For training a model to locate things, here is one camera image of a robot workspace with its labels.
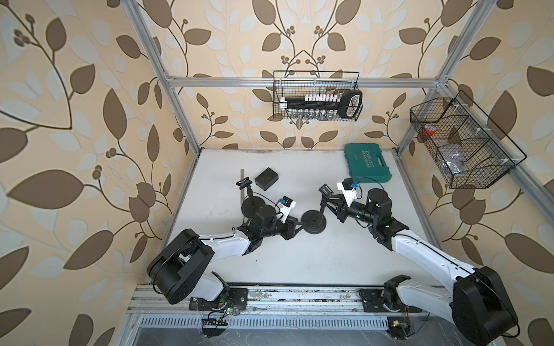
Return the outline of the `black mic stand rod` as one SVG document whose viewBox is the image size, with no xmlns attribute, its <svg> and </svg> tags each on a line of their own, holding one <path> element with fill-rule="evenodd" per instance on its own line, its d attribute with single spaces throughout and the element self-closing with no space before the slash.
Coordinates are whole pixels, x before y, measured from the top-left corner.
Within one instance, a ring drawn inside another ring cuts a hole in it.
<svg viewBox="0 0 554 346">
<path fill-rule="evenodd" d="M 239 187 L 239 190 L 241 192 L 246 190 L 246 197 L 243 198 L 242 200 L 243 205 L 245 205 L 245 203 L 249 203 L 251 206 L 255 205 L 251 184 L 252 184 L 252 181 L 250 180 L 249 177 L 242 178 L 242 180 L 239 180 L 238 182 L 236 182 L 236 186 Z"/>
</svg>

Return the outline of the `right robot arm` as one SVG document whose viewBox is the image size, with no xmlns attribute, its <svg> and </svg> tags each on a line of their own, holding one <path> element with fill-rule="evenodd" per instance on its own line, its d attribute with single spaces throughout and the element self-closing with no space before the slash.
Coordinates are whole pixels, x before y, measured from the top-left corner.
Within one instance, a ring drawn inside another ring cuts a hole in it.
<svg viewBox="0 0 554 346">
<path fill-rule="evenodd" d="M 415 307 L 451 322 L 474 345 L 488 345 L 519 327 L 519 319 L 500 275 L 476 268 L 431 245 L 392 215 L 392 200 L 383 189 L 371 189 L 358 202 L 358 186 L 338 184 L 335 194 L 320 188 L 320 208 L 340 222 L 351 218 L 369 230 L 378 244 L 409 259 L 439 282 L 422 284 L 397 275 L 383 285 L 382 305 L 391 312 Z"/>
</svg>

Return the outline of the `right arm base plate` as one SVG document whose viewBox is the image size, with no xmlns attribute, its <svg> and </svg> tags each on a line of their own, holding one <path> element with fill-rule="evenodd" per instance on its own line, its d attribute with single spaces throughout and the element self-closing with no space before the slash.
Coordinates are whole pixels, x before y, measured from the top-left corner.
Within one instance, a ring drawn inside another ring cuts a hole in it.
<svg viewBox="0 0 554 346">
<path fill-rule="evenodd" d="M 392 291 L 384 288 L 362 288 L 358 291 L 366 313 L 420 313 L 422 310 L 407 306 Z"/>
</svg>

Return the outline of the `black round base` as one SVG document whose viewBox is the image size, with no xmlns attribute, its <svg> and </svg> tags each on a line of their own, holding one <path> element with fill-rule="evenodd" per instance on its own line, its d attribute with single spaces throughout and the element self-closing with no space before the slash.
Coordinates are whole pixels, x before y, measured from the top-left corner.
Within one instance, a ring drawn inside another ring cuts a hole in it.
<svg viewBox="0 0 554 346">
<path fill-rule="evenodd" d="M 326 226 L 325 216 L 319 210 L 308 210 L 301 217 L 303 229 L 309 234 L 320 234 Z"/>
<path fill-rule="evenodd" d="M 246 197 L 242 202 L 241 211 L 245 218 L 251 219 L 262 206 L 265 206 L 264 199 L 254 195 L 252 197 Z"/>
</svg>

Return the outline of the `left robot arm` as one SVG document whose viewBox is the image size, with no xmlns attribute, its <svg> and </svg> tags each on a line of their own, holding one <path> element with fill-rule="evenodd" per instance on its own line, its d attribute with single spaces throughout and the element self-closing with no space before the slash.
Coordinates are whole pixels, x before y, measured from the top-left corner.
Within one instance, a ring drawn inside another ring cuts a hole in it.
<svg viewBox="0 0 554 346">
<path fill-rule="evenodd" d="M 229 234 L 200 236 L 192 229 L 183 230 L 151 261 L 147 274 L 154 290 L 169 304 L 196 298 L 217 311 L 229 301 L 230 287 L 216 272 L 206 272 L 212 262 L 249 255 L 265 238 L 290 240 L 303 229 L 304 224 L 283 209 L 276 212 L 264 205 Z"/>
</svg>

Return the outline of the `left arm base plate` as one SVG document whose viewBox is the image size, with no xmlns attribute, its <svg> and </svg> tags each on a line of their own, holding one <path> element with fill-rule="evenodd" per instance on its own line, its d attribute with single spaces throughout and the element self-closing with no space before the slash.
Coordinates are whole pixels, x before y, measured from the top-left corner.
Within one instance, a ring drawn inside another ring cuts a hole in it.
<svg viewBox="0 0 554 346">
<path fill-rule="evenodd" d="M 248 289 L 231 287 L 215 272 L 203 275 L 189 295 L 191 311 L 230 312 L 238 315 L 246 310 Z"/>
</svg>

